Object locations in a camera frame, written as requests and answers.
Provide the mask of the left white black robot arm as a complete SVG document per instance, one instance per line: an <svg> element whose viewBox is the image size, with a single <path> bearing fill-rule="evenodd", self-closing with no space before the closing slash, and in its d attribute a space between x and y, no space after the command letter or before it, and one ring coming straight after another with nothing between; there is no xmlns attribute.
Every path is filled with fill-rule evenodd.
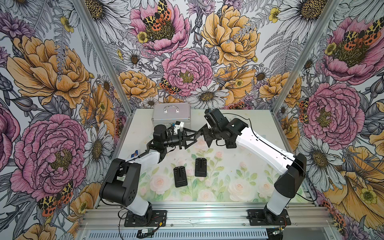
<svg viewBox="0 0 384 240"><path fill-rule="evenodd" d="M138 194L141 172L160 163L168 153L168 147L187 149L207 129L207 125L198 131L176 129L176 126L155 126L153 139L147 143L147 149L142 154L129 160L117 158L112 161L100 188L101 200L127 210L127 217L136 225L148 226L153 218L153 207Z"/></svg>

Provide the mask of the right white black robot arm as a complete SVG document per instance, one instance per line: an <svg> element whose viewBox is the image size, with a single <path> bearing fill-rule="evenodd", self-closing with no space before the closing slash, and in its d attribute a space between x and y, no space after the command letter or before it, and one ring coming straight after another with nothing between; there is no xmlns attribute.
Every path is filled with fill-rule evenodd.
<svg viewBox="0 0 384 240"><path fill-rule="evenodd" d="M244 147L279 174L259 221L267 226L285 225L282 213L305 180L307 158L289 153L261 137L253 130L249 119L238 116L229 121L219 109L205 110L205 119L207 124L203 127L203 135L207 145L224 140L228 149Z"/></svg>

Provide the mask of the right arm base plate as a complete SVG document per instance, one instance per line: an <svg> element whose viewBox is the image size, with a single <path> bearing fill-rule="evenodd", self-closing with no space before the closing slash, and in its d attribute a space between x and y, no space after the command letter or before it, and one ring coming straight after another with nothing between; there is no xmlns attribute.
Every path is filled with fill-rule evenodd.
<svg viewBox="0 0 384 240"><path fill-rule="evenodd" d="M280 215L275 215L268 209L247 210L247 219L251 226L290 226L291 219L287 210L283 210Z"/></svg>

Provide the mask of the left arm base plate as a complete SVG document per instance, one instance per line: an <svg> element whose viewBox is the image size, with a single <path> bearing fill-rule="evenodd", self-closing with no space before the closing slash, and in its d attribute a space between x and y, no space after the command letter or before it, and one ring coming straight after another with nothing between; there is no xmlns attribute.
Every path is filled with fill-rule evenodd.
<svg viewBox="0 0 384 240"><path fill-rule="evenodd" d="M144 216L129 214L125 218L124 227L157 227L160 223L164 227L167 221L167 213L166 210L152 210Z"/></svg>

